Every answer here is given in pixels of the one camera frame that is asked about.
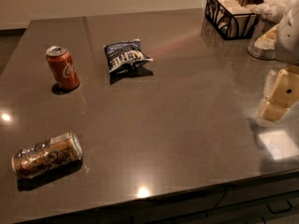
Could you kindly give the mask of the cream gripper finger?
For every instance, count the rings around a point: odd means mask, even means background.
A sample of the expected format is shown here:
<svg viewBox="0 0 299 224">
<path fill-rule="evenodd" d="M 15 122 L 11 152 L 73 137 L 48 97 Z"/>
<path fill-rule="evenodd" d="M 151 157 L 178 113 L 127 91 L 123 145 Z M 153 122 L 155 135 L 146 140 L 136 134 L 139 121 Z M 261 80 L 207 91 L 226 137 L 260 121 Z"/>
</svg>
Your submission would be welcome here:
<svg viewBox="0 0 299 224">
<path fill-rule="evenodd" d="M 274 88 L 276 79 L 277 79 L 278 72 L 275 70 L 271 70 L 266 78 L 264 88 L 263 88 L 263 95 L 268 97 L 271 94 L 271 91 Z"/>
<path fill-rule="evenodd" d="M 256 121 L 258 123 L 277 123 L 299 101 L 299 72 L 291 67 L 277 71 L 277 79 L 271 94 L 263 95 Z"/>
</svg>

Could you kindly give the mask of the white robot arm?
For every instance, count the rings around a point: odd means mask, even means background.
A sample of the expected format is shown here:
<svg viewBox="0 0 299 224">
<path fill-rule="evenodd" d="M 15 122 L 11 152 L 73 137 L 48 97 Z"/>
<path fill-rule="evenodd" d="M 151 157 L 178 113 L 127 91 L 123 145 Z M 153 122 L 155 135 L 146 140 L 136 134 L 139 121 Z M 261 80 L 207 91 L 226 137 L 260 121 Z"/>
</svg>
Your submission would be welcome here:
<svg viewBox="0 0 299 224">
<path fill-rule="evenodd" d="M 299 101 L 299 1 L 278 24 L 275 40 L 276 58 L 290 67 L 271 71 L 263 88 L 256 122 L 267 127 L 279 122 Z"/>
</svg>

